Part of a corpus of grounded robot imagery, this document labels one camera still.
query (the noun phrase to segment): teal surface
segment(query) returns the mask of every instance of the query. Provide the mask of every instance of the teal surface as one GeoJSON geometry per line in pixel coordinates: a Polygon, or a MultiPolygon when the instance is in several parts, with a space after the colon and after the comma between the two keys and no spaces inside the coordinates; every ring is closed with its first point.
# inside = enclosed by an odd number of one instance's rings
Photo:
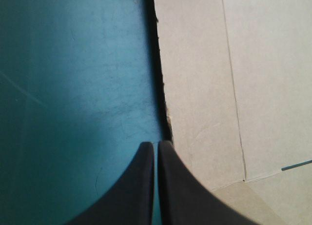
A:
{"type": "Polygon", "coordinates": [[[0,0],[1,225],[64,223],[161,140],[146,25],[143,0],[0,0]]]}

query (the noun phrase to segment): curved black plastic piece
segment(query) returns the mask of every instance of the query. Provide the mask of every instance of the curved black plastic piece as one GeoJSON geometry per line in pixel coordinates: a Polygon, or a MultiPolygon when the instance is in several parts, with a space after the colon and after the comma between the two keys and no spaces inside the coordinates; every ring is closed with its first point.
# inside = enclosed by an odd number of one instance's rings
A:
{"type": "Polygon", "coordinates": [[[158,146],[158,190],[163,225],[255,225],[207,191],[170,141],[158,146]]]}
{"type": "Polygon", "coordinates": [[[154,198],[154,149],[142,143],[113,187],[68,225],[150,225],[154,198]]]}

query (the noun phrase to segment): white cardboard surface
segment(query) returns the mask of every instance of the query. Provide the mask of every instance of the white cardboard surface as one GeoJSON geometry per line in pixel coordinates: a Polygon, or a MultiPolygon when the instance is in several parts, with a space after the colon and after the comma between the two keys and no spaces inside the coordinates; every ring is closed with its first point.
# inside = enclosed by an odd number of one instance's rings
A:
{"type": "Polygon", "coordinates": [[[175,148],[209,189],[244,177],[222,0],[155,0],[175,148]]]}
{"type": "Polygon", "coordinates": [[[312,159],[312,0],[224,5],[247,180],[312,159]]]}

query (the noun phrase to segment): crease in cardboard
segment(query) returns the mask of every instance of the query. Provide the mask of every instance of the crease in cardboard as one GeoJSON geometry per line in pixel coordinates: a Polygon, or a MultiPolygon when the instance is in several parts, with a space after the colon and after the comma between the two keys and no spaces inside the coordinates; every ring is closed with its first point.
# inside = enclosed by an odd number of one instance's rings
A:
{"type": "Polygon", "coordinates": [[[233,74],[233,66],[232,66],[232,58],[231,58],[231,50],[230,50],[230,41],[229,41],[229,34],[228,34],[228,26],[227,26],[227,23],[226,23],[224,0],[221,0],[221,1],[222,1],[224,26],[225,26],[225,32],[226,32],[226,41],[227,41],[227,47],[228,47],[228,53],[229,53],[230,69],[231,69],[232,84],[233,84],[233,93],[234,93],[234,100],[235,100],[235,107],[236,107],[236,117],[237,117],[237,125],[238,125],[239,143],[240,143],[240,148],[241,148],[242,165],[243,165],[242,167],[243,167],[243,174],[244,174],[243,175],[243,180],[246,181],[246,178],[247,178],[247,168],[246,168],[245,154],[244,154],[244,148],[243,148],[241,132],[240,132],[238,106],[237,106],[237,99],[236,99],[236,90],[235,90],[235,82],[234,82],[234,74],[233,74]]]}

